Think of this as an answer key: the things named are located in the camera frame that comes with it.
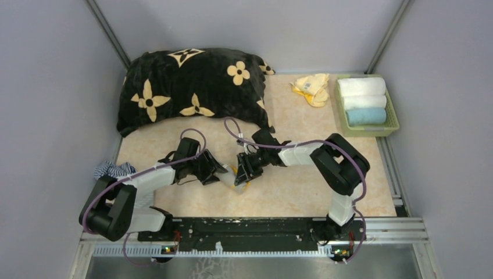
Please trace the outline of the yellow grey towel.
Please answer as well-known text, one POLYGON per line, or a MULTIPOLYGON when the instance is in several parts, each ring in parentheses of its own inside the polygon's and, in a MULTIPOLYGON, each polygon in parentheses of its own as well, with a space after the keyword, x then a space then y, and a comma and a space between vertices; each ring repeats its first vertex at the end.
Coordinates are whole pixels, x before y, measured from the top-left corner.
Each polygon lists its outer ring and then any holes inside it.
POLYGON ((224 185, 235 191, 238 195, 243 194, 248 187, 250 186, 250 182, 245 182, 239 185, 235 185, 235 178, 237 174, 237 169, 231 165, 224 164, 222 168, 226 170, 223 172, 222 170, 218 170, 215 176, 222 182, 224 185))

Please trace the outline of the pale yellow cream towel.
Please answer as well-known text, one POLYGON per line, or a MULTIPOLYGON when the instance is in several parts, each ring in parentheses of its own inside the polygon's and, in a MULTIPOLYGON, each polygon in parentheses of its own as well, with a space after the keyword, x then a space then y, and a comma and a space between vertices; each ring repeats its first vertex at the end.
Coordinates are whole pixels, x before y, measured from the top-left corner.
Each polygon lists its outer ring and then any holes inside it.
POLYGON ((312 74, 296 79, 291 83, 291 88, 294 93, 303 96, 310 106, 322 108, 329 98, 329 78, 327 73, 312 74))

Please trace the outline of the light blue towel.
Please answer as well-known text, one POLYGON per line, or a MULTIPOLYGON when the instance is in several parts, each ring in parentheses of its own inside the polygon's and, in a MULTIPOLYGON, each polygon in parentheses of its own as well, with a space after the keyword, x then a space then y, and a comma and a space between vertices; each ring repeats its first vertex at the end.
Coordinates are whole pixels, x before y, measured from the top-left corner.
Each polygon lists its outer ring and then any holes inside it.
POLYGON ((347 110, 346 118, 348 125, 364 126, 364 125, 380 125, 385 123, 387 113, 384 108, 363 108, 347 110))

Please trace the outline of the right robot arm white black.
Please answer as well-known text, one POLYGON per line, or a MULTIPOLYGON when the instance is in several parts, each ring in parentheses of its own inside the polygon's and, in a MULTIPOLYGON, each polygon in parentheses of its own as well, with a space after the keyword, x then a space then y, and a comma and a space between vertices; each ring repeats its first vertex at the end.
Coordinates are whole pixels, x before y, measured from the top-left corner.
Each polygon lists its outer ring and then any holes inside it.
POLYGON ((368 160, 340 134, 333 133, 324 141, 280 143, 269 130, 261 129, 253 134, 253 141, 239 137, 237 142, 256 147, 237 155, 237 171, 234 185, 243 186, 263 174, 263 168, 315 166, 328 186, 334 191, 327 215, 327 231, 334 239, 343 239, 351 229, 355 217, 354 192, 364 183, 370 170, 368 160))

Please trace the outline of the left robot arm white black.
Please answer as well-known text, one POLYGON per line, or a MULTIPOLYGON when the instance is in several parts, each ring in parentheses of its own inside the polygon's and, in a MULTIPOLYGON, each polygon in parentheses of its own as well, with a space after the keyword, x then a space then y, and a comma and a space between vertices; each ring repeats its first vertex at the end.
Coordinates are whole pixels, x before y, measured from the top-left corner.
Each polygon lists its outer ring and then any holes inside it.
POLYGON ((174 224, 166 220, 170 213, 154 206, 140 208, 136 202, 186 176, 194 176, 202 185, 208 185, 231 173, 199 141, 184 137, 175 151, 149 169, 119 178, 99 178, 81 210, 79 223, 86 232, 110 241, 140 232, 152 232, 165 241, 174 233, 174 224))

